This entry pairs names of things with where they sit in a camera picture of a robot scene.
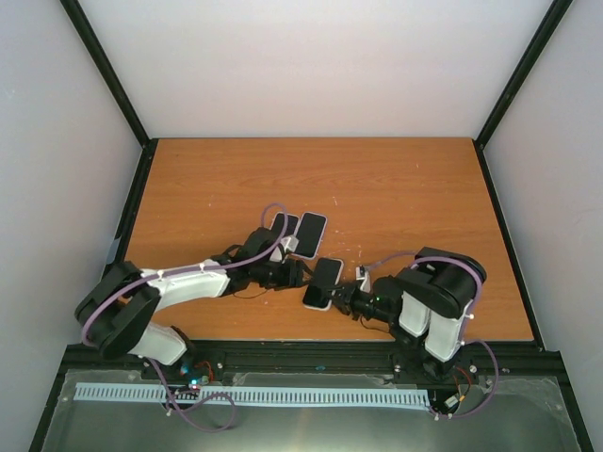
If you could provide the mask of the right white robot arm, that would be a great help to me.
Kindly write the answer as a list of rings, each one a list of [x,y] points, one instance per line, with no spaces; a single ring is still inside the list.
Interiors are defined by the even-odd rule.
[[[372,281],[371,269],[359,266],[354,282],[336,285],[332,305],[353,319],[383,322],[413,358],[451,366],[481,298],[485,268],[467,255],[424,247],[395,276]]]

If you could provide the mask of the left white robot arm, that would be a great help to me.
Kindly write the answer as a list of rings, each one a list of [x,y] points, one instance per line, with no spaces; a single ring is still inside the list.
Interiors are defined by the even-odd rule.
[[[297,245],[293,235],[259,227],[243,244],[198,264],[153,270],[119,263],[74,311],[82,342],[106,360],[135,355],[185,379],[196,367],[193,346],[179,328],[154,323],[154,315],[194,299],[231,296],[252,283],[274,291],[303,287],[312,272],[292,258]]]

